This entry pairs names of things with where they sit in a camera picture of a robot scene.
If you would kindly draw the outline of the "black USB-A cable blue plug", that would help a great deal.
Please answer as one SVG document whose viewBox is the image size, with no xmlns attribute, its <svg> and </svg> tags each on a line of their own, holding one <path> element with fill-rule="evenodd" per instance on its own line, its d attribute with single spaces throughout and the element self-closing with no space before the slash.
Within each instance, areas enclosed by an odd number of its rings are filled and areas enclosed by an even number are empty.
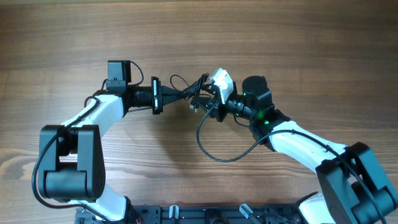
<svg viewBox="0 0 398 224">
<path fill-rule="evenodd" d="M 190 109 L 195 111 L 195 98 L 198 96 L 214 97 L 212 94 L 211 84 L 207 83 L 210 77 L 209 73 L 203 73 L 198 80 L 193 82 L 182 90 L 184 100 L 190 100 Z"/>
</svg>

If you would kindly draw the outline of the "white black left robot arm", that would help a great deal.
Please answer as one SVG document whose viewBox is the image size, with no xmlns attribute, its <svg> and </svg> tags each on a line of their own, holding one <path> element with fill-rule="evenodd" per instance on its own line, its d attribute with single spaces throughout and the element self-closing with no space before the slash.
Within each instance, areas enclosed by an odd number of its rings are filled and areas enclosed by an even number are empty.
<svg viewBox="0 0 398 224">
<path fill-rule="evenodd" d="M 163 86 L 156 77 L 150 86 L 108 77 L 75 117 L 42 128 L 31 180 L 35 199 L 52 209 L 81 208 L 100 223 L 142 223 L 131 201 L 106 184 L 101 138 L 128 112 L 150 108 L 159 114 L 164 105 L 194 95 L 191 88 Z"/>
</svg>

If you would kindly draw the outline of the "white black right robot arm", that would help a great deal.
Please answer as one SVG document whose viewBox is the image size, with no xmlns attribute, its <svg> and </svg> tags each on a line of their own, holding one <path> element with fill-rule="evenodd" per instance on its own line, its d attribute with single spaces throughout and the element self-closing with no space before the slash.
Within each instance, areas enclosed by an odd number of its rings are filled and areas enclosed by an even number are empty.
<svg viewBox="0 0 398 224">
<path fill-rule="evenodd" d="M 193 88 L 192 108 L 222 121 L 230 113 L 249 121 L 255 145 L 289 156 L 317 175 L 321 192 L 302 201 L 307 223 L 385 223 L 397 210 L 397 192 L 369 146 L 323 139 L 275 108 L 265 77 L 251 76 L 238 94 L 232 79 L 204 74 Z"/>
</svg>

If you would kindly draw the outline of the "black aluminium base frame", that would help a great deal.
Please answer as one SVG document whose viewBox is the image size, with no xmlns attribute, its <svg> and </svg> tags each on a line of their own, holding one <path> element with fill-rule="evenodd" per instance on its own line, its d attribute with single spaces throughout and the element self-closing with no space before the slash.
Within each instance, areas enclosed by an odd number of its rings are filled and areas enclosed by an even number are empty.
<svg viewBox="0 0 398 224">
<path fill-rule="evenodd" d="M 245 217 L 239 206 L 219 207 L 161 207 L 135 206 L 137 223 L 306 223 L 294 203 L 250 205 L 251 214 Z"/>
</svg>

